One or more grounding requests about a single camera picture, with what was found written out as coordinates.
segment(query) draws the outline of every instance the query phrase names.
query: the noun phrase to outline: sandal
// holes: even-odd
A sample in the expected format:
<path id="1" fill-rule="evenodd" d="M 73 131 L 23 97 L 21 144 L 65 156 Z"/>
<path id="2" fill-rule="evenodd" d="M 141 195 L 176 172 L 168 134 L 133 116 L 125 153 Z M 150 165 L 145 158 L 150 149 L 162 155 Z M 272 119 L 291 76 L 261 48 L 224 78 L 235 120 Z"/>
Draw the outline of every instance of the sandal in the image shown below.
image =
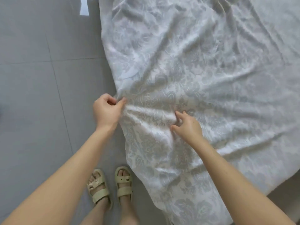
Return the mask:
<path id="1" fill-rule="evenodd" d="M 126 170 L 129 173 L 129 176 L 118 176 L 120 170 Z M 125 186 L 119 188 L 118 184 L 120 183 L 128 183 L 130 182 L 130 186 Z M 130 195 L 130 201 L 132 201 L 132 175 L 131 171 L 126 166 L 120 166 L 115 170 L 115 184 L 117 186 L 117 196 L 120 202 L 120 197 L 125 195 Z"/>
<path id="2" fill-rule="evenodd" d="M 110 192 L 108 191 L 108 189 L 106 189 L 107 185 L 105 182 L 104 173 L 100 169 L 95 169 L 93 171 L 93 173 L 94 172 L 98 172 L 100 174 L 100 177 L 96 178 L 90 184 L 86 184 L 87 188 L 88 188 L 88 193 L 91 195 L 94 204 L 97 204 L 98 201 L 100 201 L 102 198 L 107 197 L 108 201 L 110 202 L 110 208 L 108 210 L 110 210 L 113 207 L 113 202 L 111 201 L 111 198 L 110 198 Z M 103 183 L 105 185 L 105 188 L 97 191 L 94 195 L 92 195 L 91 191 L 94 190 L 95 188 L 97 188 L 99 185 L 102 185 Z"/>

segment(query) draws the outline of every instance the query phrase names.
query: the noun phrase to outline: person's left hand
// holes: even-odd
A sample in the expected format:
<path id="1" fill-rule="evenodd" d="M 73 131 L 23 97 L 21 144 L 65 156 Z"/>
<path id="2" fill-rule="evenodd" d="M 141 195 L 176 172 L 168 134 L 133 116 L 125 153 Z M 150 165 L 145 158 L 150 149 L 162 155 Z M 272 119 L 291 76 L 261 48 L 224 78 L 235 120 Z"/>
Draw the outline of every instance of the person's left hand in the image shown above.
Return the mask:
<path id="1" fill-rule="evenodd" d="M 93 104 L 96 129 L 108 127 L 115 129 L 121 117 L 122 110 L 126 104 L 126 98 L 119 102 L 109 94 L 103 94 Z"/>

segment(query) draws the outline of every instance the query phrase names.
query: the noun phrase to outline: forearm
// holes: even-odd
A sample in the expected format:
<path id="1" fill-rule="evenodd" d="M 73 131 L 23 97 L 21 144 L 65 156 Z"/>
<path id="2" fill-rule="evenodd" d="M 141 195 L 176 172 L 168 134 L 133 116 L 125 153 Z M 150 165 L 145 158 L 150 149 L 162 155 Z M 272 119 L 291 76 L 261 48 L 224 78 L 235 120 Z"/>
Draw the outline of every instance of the forearm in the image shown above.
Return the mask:
<path id="1" fill-rule="evenodd" d="M 202 159 L 236 225 L 294 224 L 272 201 L 221 157 L 204 138 L 191 146 Z"/>
<path id="2" fill-rule="evenodd" d="M 3 222 L 68 224 L 112 128 L 97 129 L 84 145 Z"/>

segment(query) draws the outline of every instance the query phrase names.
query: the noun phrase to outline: person's right arm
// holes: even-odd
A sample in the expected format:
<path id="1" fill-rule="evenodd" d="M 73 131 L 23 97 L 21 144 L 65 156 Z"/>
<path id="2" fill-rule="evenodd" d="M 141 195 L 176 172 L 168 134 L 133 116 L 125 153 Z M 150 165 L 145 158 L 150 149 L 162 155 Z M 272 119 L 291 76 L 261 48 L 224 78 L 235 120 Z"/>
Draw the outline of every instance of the person's right arm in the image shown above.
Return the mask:
<path id="1" fill-rule="evenodd" d="M 200 156 L 236 225 L 295 225 L 272 201 L 229 164 L 203 137 L 199 122 L 176 111 L 180 127 L 171 125 Z"/>

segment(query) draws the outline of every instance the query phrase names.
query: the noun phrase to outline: bed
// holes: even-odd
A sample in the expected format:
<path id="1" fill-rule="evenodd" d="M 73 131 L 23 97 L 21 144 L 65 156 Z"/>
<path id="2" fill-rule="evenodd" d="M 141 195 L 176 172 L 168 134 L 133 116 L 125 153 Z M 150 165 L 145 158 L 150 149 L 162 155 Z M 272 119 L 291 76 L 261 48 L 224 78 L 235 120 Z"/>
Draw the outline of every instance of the bed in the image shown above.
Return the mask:
<path id="1" fill-rule="evenodd" d="M 300 0 L 99 0 L 127 162 L 178 224 L 232 219 L 175 110 L 264 194 L 300 169 Z"/>

